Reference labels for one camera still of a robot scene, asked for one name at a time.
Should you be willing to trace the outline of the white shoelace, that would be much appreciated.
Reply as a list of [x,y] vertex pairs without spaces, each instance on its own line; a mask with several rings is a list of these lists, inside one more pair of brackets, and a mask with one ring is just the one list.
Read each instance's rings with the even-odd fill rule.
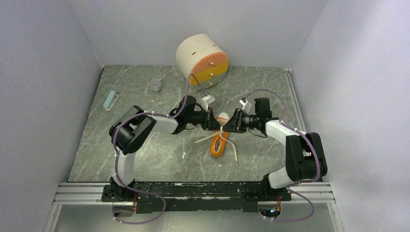
[[212,139],[209,153],[210,153],[210,156],[215,159],[221,158],[222,155],[224,154],[226,145],[230,144],[234,151],[234,159],[238,163],[238,155],[237,155],[236,147],[233,144],[233,142],[228,140],[229,132],[224,131],[222,129],[222,126],[224,126],[230,119],[231,119],[230,116],[226,112],[218,113],[216,120],[220,125],[220,129],[218,131],[215,131],[212,135],[201,138],[195,141],[194,143],[197,144],[197,143],[206,141],[208,139]]

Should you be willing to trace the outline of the orange canvas sneaker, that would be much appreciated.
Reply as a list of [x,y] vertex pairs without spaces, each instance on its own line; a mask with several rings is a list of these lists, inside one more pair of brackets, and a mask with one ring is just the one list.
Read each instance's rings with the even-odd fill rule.
[[[216,120],[220,123],[221,126],[224,126],[229,120],[230,116],[226,112],[220,112],[216,116]],[[229,132],[219,132],[219,134],[212,137],[211,147],[210,147],[210,155],[213,158],[220,158],[222,157],[225,146],[227,143],[227,139],[229,136]]]

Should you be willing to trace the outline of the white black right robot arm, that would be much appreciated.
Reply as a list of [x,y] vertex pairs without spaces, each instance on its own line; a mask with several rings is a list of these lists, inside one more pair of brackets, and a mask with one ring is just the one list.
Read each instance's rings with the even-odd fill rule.
[[285,146],[285,165],[280,170],[266,174],[261,195],[273,200],[279,189],[301,182],[316,182],[327,175],[327,163],[320,135],[306,133],[293,128],[277,117],[273,117],[268,98],[255,99],[255,113],[246,111],[247,101],[242,99],[243,108],[237,108],[231,119],[222,126],[226,132],[244,133],[257,129]]

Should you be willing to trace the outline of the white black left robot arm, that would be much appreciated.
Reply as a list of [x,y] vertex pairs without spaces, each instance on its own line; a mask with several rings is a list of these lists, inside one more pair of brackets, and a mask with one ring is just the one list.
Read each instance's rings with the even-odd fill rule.
[[167,115],[145,112],[139,106],[131,107],[109,131],[116,152],[115,171],[110,179],[114,194],[122,201],[132,198],[135,155],[151,132],[179,134],[188,124],[207,131],[219,130],[220,124],[209,107],[214,100],[213,96],[206,95],[197,102],[195,97],[188,95]]

